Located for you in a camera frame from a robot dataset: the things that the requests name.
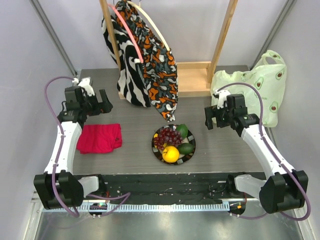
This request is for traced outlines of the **yellow fake lemon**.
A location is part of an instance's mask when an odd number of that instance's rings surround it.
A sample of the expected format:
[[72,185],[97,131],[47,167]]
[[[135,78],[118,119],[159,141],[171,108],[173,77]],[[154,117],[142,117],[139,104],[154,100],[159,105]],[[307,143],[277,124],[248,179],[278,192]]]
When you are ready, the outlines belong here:
[[180,158],[180,153],[175,146],[166,146],[162,151],[162,158],[167,163],[175,163]]

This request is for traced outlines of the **dark red fake grapes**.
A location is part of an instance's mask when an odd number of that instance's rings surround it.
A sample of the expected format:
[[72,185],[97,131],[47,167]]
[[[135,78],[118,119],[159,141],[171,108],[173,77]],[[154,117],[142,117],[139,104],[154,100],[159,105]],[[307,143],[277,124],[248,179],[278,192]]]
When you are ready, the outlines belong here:
[[183,139],[180,138],[178,132],[170,127],[161,128],[156,134],[162,135],[166,142],[166,146],[178,147],[183,143]]

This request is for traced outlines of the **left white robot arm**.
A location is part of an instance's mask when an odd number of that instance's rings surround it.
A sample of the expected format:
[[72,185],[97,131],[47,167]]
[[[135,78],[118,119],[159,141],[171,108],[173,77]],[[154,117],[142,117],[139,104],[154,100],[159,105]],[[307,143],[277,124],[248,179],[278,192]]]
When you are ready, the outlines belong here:
[[57,137],[51,158],[33,184],[46,210],[79,207],[89,194],[100,200],[106,196],[107,186],[101,174],[80,179],[73,175],[73,162],[78,140],[88,117],[109,113],[113,105],[106,91],[99,90],[102,101],[81,86],[64,90],[65,101],[57,115]]

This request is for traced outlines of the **yellow fake pear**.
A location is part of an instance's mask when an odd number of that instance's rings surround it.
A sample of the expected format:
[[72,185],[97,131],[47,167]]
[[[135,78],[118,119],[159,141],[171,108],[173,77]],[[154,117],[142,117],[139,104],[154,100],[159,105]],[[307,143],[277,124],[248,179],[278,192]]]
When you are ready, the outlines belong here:
[[166,148],[167,143],[165,142],[162,135],[155,133],[153,136],[153,145],[156,149],[163,151]]

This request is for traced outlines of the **beige plate with dark rim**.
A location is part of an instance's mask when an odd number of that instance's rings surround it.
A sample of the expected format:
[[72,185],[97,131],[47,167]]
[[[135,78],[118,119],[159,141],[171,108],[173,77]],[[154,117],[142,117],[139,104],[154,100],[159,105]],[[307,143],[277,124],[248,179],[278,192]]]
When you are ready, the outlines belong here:
[[168,124],[153,135],[151,150],[165,164],[182,165],[193,157],[196,140],[185,124]]

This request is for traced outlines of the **green fake avocado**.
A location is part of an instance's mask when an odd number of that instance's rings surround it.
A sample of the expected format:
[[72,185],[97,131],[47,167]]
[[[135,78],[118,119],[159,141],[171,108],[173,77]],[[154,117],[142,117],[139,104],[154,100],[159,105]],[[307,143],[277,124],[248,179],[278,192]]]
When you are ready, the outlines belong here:
[[185,124],[179,124],[175,130],[177,131],[180,138],[182,138],[182,140],[184,140],[187,137],[188,132],[189,132],[189,130]]
[[182,155],[189,155],[194,151],[195,146],[189,142],[184,142],[178,146],[178,151]]

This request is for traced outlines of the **pale green plastic bag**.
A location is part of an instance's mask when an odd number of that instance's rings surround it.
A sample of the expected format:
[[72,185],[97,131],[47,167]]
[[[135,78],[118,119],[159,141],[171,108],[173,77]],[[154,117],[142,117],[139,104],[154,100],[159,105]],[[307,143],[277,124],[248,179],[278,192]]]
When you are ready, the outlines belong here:
[[217,71],[211,82],[210,93],[231,83],[246,83],[253,86],[261,96],[263,103],[262,124],[274,128],[278,124],[278,111],[283,101],[286,88],[287,65],[275,51],[267,50],[252,68],[247,71],[235,71],[228,74],[225,70]]

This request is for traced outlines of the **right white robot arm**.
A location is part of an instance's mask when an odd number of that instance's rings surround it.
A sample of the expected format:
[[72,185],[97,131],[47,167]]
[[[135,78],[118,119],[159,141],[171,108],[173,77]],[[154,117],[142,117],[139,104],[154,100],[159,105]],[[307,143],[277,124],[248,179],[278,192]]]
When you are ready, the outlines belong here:
[[216,122],[219,128],[231,127],[236,131],[258,159],[265,175],[264,180],[246,173],[230,177],[226,193],[233,198],[242,193],[250,195],[260,201],[268,214],[302,208],[306,202],[307,174],[295,170],[284,159],[260,125],[260,118],[248,113],[242,94],[222,90],[213,97],[217,104],[204,109],[205,125],[211,130]]

